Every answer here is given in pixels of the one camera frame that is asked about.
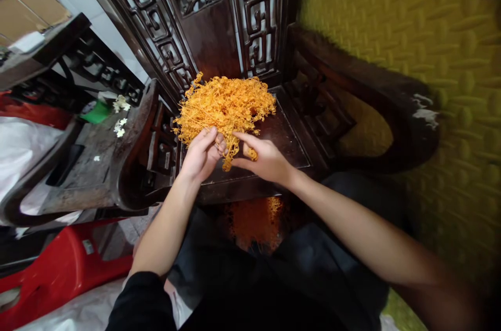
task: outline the dried cordyceps flower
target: dried cordyceps flower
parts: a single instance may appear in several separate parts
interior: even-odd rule
[[[223,170],[228,172],[231,160],[238,152],[240,140],[233,131],[259,134],[254,126],[264,121],[268,114],[275,114],[275,98],[268,92],[268,85],[258,77],[249,79],[228,79],[214,77],[204,85],[200,84],[202,73],[186,91],[186,100],[181,101],[181,117],[175,119],[179,128],[173,131],[179,139],[189,145],[203,128],[215,126],[224,136],[228,154],[224,156]],[[250,158],[257,160],[257,153],[249,150]]]

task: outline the right hand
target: right hand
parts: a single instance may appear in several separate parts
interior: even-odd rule
[[[261,140],[253,135],[233,132],[233,135],[244,142],[244,155],[248,156],[249,147],[257,152],[257,160],[233,159],[231,165],[250,170],[263,180],[276,182],[285,186],[294,167],[280,153],[270,140]]]

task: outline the black pants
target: black pants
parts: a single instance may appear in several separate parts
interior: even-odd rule
[[[395,187],[359,173],[338,172],[323,184],[378,213],[404,223],[405,197]],[[274,276],[335,311],[350,330],[380,329],[388,285],[358,261],[320,220],[288,236],[271,257],[254,257],[225,238],[195,208],[168,279],[192,309],[201,297]]]

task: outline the carved wooden backrest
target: carved wooden backrest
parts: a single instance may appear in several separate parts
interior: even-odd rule
[[[278,84],[299,0],[98,0],[176,110],[198,71]]]

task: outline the red plastic chair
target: red plastic chair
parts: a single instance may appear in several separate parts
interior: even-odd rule
[[[68,226],[28,268],[0,279],[0,293],[21,286],[19,302],[0,313],[0,329],[24,326],[88,290],[126,276],[132,255],[105,262],[92,237],[94,228],[118,221]]]

